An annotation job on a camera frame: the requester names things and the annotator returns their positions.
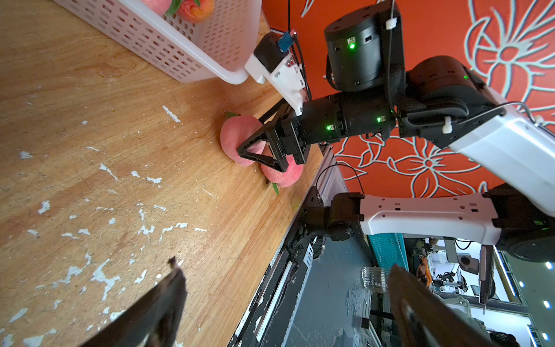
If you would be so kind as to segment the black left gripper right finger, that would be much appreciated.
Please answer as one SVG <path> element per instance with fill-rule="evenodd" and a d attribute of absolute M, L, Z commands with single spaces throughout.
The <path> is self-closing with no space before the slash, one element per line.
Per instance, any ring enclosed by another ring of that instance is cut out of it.
<path fill-rule="evenodd" d="M 403 346 L 492 345 L 406 269 L 391 268 L 387 289 Z"/>

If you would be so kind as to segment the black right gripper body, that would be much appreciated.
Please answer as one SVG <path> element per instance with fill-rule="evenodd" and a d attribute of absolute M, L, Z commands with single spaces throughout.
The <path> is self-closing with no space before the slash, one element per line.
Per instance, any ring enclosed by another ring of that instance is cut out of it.
<path fill-rule="evenodd" d="M 336 92 L 306 102 L 299 116 L 282 111 L 282 157 L 305 163 L 316 143 L 368 133 L 389 137 L 406 83 L 402 30 L 393 1 L 348 13 L 325 28 L 326 78 Z"/>

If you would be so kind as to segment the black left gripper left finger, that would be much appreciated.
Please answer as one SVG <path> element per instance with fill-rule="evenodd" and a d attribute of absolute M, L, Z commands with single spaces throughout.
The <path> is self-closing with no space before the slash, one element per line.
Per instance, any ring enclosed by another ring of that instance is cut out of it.
<path fill-rule="evenodd" d="M 175 257 L 171 271 L 84 346 L 172 346 L 184 311 L 186 278 Z"/>

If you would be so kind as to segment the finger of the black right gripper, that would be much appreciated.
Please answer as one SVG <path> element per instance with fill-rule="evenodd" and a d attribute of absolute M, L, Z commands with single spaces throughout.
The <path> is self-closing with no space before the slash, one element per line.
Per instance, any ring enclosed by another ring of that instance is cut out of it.
<path fill-rule="evenodd" d="M 276 112 L 283 105 L 285 105 L 285 106 L 288 105 L 287 101 L 284 98 L 280 99 L 280 101 L 278 101 L 274 106 L 272 106 L 268 111 L 266 111 L 260 118 L 258 118 L 258 120 L 262 124 L 265 124 L 267 121 L 269 121 L 276 114 Z"/>
<path fill-rule="evenodd" d="M 237 152 L 241 158 L 263 164 L 278 172 L 285 173 L 289 168 L 287 154 L 283 148 L 280 119 L 262 125 L 260 129 L 240 144 Z"/>

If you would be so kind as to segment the pink red peach front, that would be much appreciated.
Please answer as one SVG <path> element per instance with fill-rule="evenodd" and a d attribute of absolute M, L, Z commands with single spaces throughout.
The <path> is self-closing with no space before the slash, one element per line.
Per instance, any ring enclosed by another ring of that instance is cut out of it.
<path fill-rule="evenodd" d="M 290 187 L 301 177 L 304 166 L 297 164 L 293 156 L 287 156 L 288 168 L 285 172 L 280 172 L 266 165 L 261 165 L 261 169 L 266 178 L 272 183 L 273 189 L 277 195 L 280 188 Z"/>

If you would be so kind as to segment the red orange peach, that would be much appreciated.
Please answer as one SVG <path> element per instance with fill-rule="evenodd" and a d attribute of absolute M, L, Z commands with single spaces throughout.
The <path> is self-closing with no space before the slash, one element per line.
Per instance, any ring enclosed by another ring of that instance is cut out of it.
<path fill-rule="evenodd" d="M 183 0 L 177 10 L 177 15 L 189 23 L 203 23 L 208 20 L 215 10 L 214 0 Z"/>

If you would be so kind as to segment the pink peach with leaf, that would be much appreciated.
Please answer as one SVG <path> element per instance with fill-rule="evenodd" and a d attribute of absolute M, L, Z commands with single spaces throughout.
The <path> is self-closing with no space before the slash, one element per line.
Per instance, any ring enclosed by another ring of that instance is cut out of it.
<path fill-rule="evenodd" d="M 142 0 L 157 15 L 164 15 L 170 9 L 172 0 Z"/>

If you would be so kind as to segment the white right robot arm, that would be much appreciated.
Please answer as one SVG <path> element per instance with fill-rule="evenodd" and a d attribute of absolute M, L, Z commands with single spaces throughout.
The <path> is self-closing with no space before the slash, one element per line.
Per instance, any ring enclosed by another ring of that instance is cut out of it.
<path fill-rule="evenodd" d="M 326 78 L 335 93 L 311 99 L 283 72 L 290 33 L 267 34 L 251 55 L 251 76 L 282 100 L 238 154 L 278 172 L 306 162 L 314 144 L 359 135 L 423 139 L 467 157 L 503 180 L 485 193 L 446 198 L 336 195 L 301 214 L 305 237 L 333 240 L 402 233 L 465 239 L 535 263 L 554 260 L 554 135 L 521 102 L 509 102 L 451 56 L 405 67 L 403 26 L 394 1 L 363 7 L 325 28 Z"/>

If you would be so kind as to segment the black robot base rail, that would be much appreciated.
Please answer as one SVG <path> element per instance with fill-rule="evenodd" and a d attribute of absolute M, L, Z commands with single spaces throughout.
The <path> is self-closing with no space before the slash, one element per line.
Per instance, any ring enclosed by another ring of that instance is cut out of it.
<path fill-rule="evenodd" d="M 368 346 L 371 292 L 361 271 L 376 258 L 365 236 L 306 238 L 301 214 L 347 187 L 331 149 L 270 262 L 230 346 Z"/>

